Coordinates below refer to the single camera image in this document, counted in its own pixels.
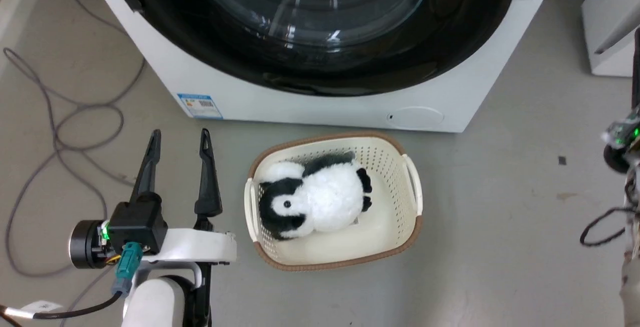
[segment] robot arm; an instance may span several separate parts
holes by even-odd
[[[640,327],[640,259],[622,266],[620,297],[624,306],[624,327]]]
[[[119,258],[112,293],[126,297],[124,327],[210,326],[212,267],[235,261],[237,250],[234,235],[215,232],[209,221],[222,213],[211,136],[202,129],[193,228],[168,228],[162,217],[162,198],[154,192],[160,138],[159,130],[151,134],[130,200],[119,203],[110,220],[78,223],[69,256],[76,268],[103,268]],[[126,255],[130,243],[138,251],[133,257]],[[192,270],[193,282],[178,276],[148,279],[152,270]]]

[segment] basket handle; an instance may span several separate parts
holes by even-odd
[[[258,206],[256,204],[256,186],[254,179],[249,178],[244,185],[244,218],[251,241],[258,242]]]
[[[413,198],[415,199],[415,205],[418,208],[417,215],[423,215],[423,185],[420,182],[420,176],[418,175],[418,169],[414,165],[414,161],[407,154],[403,154],[404,163],[406,169],[409,172],[409,179],[411,181],[411,188],[413,190]]]

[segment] white cable label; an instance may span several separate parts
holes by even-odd
[[[48,300],[37,300],[33,303],[27,304],[22,307],[21,310],[29,311],[32,313],[48,313],[53,310],[61,309],[62,305],[49,302]]]

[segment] green led light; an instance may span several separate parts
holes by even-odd
[[[109,223],[105,224],[102,229],[102,238],[109,241],[109,231],[107,231],[107,227],[109,227]]]

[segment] floor stain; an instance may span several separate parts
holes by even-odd
[[[576,197],[577,195],[578,193],[563,192],[556,194],[555,199],[558,201],[566,202],[569,198]]]

